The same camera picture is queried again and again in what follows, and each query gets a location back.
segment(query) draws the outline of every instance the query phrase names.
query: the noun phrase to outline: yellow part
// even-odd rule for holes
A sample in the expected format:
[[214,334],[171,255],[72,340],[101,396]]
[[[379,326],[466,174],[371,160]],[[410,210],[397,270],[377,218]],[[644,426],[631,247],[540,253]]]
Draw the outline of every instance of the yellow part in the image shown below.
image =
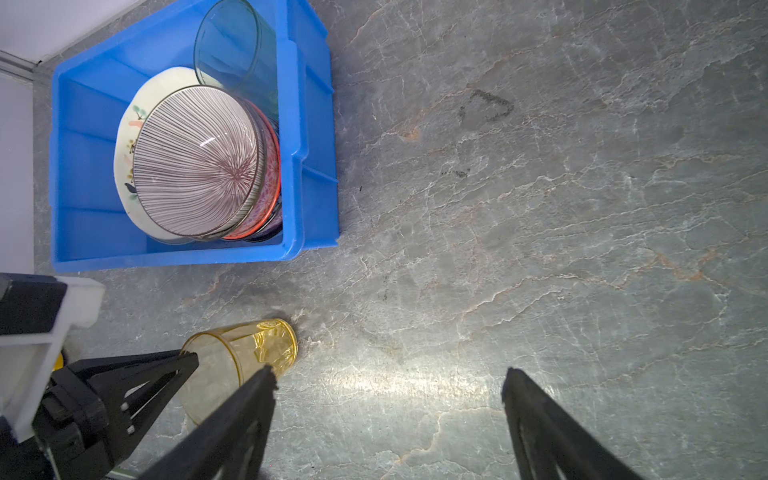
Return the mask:
[[56,358],[56,363],[53,365],[53,371],[64,367],[64,356],[62,354],[58,354],[58,357]]

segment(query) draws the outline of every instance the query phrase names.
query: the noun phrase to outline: white wall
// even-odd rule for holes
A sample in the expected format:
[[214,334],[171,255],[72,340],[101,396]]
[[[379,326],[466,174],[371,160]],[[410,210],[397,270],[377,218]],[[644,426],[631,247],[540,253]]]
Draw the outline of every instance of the white wall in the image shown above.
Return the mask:
[[48,60],[141,0],[0,0],[0,50]]
[[0,272],[34,273],[32,86],[0,74]]

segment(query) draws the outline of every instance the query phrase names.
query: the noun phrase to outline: bowl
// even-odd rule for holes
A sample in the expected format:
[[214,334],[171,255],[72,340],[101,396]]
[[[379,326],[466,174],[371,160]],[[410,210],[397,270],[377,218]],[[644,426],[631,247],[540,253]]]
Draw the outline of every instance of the bowl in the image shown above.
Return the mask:
[[215,87],[182,88],[141,127],[134,149],[138,200],[174,235],[225,233],[259,198],[263,151],[258,119],[247,104]]

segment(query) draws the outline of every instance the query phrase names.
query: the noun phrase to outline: metal trim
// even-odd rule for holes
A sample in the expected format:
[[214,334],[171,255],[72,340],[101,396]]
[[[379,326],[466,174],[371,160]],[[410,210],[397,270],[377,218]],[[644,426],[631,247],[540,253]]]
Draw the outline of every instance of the metal trim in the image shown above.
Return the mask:
[[32,83],[32,69],[35,66],[37,65],[24,58],[19,58],[0,50],[0,72],[2,73]]

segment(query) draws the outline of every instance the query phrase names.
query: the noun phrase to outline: glass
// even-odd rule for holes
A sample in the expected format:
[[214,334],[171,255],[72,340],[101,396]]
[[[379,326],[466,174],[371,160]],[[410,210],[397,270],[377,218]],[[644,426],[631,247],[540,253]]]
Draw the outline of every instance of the glass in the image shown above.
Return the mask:
[[252,101],[278,125],[275,31],[246,0],[221,0],[203,18],[194,42],[201,84]]
[[184,411],[199,425],[269,363],[279,379],[296,361],[298,343],[281,319],[224,326],[192,335],[181,352],[195,352],[200,365],[179,389]]

